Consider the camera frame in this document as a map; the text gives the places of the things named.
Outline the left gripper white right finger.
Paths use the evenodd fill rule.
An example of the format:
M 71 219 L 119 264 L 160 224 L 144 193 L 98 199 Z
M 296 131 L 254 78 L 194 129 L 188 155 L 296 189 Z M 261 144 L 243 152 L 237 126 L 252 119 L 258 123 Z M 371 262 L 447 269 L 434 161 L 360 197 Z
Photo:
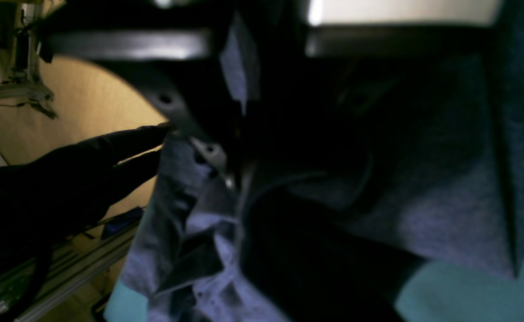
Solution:
M 335 117 L 350 84 L 396 77 L 415 65 L 476 51 L 502 0 L 299 0 L 297 42 L 315 94 L 297 94 L 299 122 Z

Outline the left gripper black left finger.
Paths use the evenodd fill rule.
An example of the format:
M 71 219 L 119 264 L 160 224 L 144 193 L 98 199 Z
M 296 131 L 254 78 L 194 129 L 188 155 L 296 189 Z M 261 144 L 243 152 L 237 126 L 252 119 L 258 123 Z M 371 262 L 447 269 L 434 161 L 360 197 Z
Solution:
M 42 56 L 120 77 L 190 139 L 229 188 L 242 185 L 253 97 L 238 0 L 67 0 L 38 25 Z

